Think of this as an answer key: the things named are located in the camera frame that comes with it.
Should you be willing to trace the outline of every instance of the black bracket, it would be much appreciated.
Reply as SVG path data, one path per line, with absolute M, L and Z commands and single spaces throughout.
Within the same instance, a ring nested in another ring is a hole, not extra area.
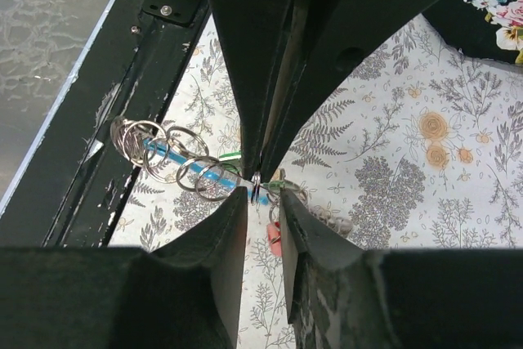
M 189 26 L 202 0 L 145 0 L 142 10 L 180 26 Z

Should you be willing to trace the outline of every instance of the scratched black surface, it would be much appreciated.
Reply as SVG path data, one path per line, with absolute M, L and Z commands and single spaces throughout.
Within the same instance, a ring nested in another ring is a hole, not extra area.
M 0 246 L 109 241 L 137 175 L 110 144 L 110 120 L 123 110 L 130 119 L 163 117 L 208 14 L 203 1 L 182 28 L 142 13 L 142 3 L 116 0 L 111 8 L 0 219 Z M 131 34 L 133 25 L 140 34 Z M 95 138 L 104 146 L 84 162 Z

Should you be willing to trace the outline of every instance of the red object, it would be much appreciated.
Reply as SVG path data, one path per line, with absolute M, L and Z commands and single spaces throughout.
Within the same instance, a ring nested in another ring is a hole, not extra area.
M 281 238 L 279 232 L 279 223 L 267 225 L 267 236 L 269 239 L 270 251 L 277 257 L 281 257 Z

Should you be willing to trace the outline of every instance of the black plastic part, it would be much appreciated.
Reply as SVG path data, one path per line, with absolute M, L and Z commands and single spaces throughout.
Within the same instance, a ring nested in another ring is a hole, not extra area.
M 0 249 L 2 349 L 235 348 L 246 235 L 240 187 L 152 254 Z
M 112 6 L 0 217 L 0 246 L 109 242 L 138 174 L 112 146 L 110 122 L 163 119 L 208 18 L 204 0 L 188 28 L 141 12 L 143 2 Z M 94 140 L 104 146 L 87 159 Z
M 189 26 L 202 0 L 145 0 L 144 12 L 180 26 Z M 162 7 L 169 7 L 169 13 L 162 13 Z
M 209 0 L 242 123 L 244 176 L 261 156 L 261 180 L 269 181 L 343 79 L 436 1 Z
M 523 250 L 364 252 L 288 190 L 280 227 L 297 347 L 523 345 Z

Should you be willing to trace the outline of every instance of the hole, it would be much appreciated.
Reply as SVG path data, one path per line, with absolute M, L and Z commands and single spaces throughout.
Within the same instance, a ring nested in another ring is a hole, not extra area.
M 340 52 L 334 63 L 334 68 L 337 71 L 349 74 L 363 61 L 364 58 L 363 49 L 350 47 Z

